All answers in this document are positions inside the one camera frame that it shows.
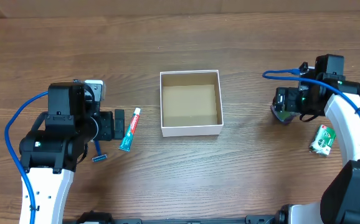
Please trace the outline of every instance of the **open box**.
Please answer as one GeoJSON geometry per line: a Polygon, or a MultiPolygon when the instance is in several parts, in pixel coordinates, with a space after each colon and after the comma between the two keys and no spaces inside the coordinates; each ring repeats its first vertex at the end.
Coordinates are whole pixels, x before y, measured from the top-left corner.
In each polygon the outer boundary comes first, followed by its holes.
{"type": "Polygon", "coordinates": [[[161,72],[163,137],[219,134],[223,128],[218,70],[161,72]]]}

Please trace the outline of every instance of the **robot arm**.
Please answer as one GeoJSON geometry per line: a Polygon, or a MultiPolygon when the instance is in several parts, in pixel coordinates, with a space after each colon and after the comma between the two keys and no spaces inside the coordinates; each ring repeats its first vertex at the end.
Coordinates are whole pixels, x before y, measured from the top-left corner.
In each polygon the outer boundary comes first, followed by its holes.
{"type": "MultiPolygon", "coordinates": [[[[77,159],[87,155],[90,140],[123,138],[124,121],[116,119],[114,125],[113,113],[100,111],[104,93],[105,85],[100,80],[50,85],[48,112],[40,114],[19,145],[20,162],[35,194],[35,223],[62,223],[77,159]],[[39,130],[43,121],[45,130],[39,130]]],[[[122,119],[125,113],[115,110],[115,116],[122,119]]],[[[20,224],[29,223],[31,209],[22,180],[20,224]]]]}
{"type": "MultiPolygon", "coordinates": [[[[360,96],[345,93],[354,104],[360,107],[360,96]]],[[[332,95],[325,109],[325,116],[331,121],[338,138],[343,166],[348,161],[360,159],[360,117],[339,95],[332,95]]]]}
{"type": "MultiPolygon", "coordinates": [[[[301,77],[334,87],[360,108],[360,84],[346,81],[343,63],[342,56],[320,56],[314,69],[302,64],[301,77]]],[[[360,223],[360,117],[356,111],[341,96],[306,82],[300,82],[298,88],[277,88],[273,109],[292,112],[293,116],[300,113],[301,120],[306,114],[326,116],[337,135],[344,165],[320,202],[284,206],[274,223],[360,223]]]]}

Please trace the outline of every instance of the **white box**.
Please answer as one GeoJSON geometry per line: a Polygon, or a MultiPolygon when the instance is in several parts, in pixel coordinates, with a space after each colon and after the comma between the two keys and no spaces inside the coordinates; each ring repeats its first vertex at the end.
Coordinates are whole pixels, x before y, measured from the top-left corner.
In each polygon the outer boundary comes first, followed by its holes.
{"type": "Polygon", "coordinates": [[[223,128],[218,70],[161,72],[163,137],[217,135],[223,128]]]}

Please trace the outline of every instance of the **cable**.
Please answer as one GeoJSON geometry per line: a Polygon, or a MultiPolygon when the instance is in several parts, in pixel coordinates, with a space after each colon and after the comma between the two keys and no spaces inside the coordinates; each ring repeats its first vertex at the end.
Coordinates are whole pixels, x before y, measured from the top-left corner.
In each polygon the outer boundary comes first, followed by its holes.
{"type": "Polygon", "coordinates": [[[76,165],[81,163],[87,157],[87,152],[88,152],[88,144],[86,143],[85,144],[85,151],[83,152],[82,158],[80,158],[80,160],[76,163],[76,165]]]}
{"type": "Polygon", "coordinates": [[[309,78],[295,78],[295,77],[275,77],[275,76],[270,76],[270,75],[267,75],[269,73],[290,73],[290,74],[293,74],[293,75],[296,75],[296,74],[300,74],[300,71],[299,69],[297,68],[294,68],[294,69],[287,69],[287,70],[268,70],[266,72],[263,73],[263,77],[264,78],[267,78],[267,79],[272,79],[272,80],[289,80],[289,81],[298,81],[298,82],[308,82],[308,83],[312,83],[312,84],[316,84],[316,85],[320,85],[320,86],[323,86],[329,90],[331,90],[332,92],[334,92],[335,94],[338,94],[339,96],[341,96],[346,102],[348,102],[350,104],[350,106],[352,106],[352,108],[356,111],[356,113],[359,115],[360,117],[360,108],[357,107],[352,100],[350,100],[345,94],[343,94],[341,91],[335,89],[334,87],[326,84],[326,83],[323,83],[323,82],[320,82],[318,80],[312,80],[312,79],[309,79],[309,78]]]}
{"type": "Polygon", "coordinates": [[[13,124],[13,122],[16,120],[16,118],[18,117],[18,115],[21,113],[21,111],[30,103],[32,103],[33,101],[35,101],[36,99],[39,99],[42,96],[47,95],[49,92],[44,92],[41,93],[35,97],[33,97],[32,99],[26,101],[18,110],[17,112],[14,114],[14,116],[11,118],[11,120],[7,123],[6,128],[4,129],[4,139],[6,140],[6,145],[8,148],[8,151],[10,152],[10,155],[14,161],[14,163],[16,164],[19,173],[21,174],[22,178],[24,179],[24,183],[26,185],[26,189],[28,190],[28,194],[29,194],[29,199],[31,200],[31,220],[30,220],[30,224],[34,224],[35,223],[35,216],[36,216],[36,202],[35,202],[35,195],[33,193],[33,189],[32,189],[32,185],[31,182],[29,182],[28,176],[26,175],[26,172],[24,170],[24,168],[21,165],[21,162],[19,161],[14,149],[12,148],[11,142],[10,142],[10,137],[9,137],[9,130],[10,130],[10,126],[13,124]]]}
{"type": "Polygon", "coordinates": [[[31,131],[37,131],[39,127],[44,122],[44,117],[49,114],[47,111],[41,112],[41,114],[38,115],[38,117],[35,120],[35,123],[32,125],[31,131]]]}

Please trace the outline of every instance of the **toothpaste cap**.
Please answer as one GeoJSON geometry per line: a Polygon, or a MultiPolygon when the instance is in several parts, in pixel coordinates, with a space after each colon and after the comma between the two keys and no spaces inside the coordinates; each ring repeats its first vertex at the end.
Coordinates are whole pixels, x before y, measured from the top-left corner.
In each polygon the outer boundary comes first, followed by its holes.
{"type": "Polygon", "coordinates": [[[141,109],[140,109],[140,108],[136,108],[136,109],[135,109],[135,114],[140,115],[140,112],[141,112],[141,109]]]}

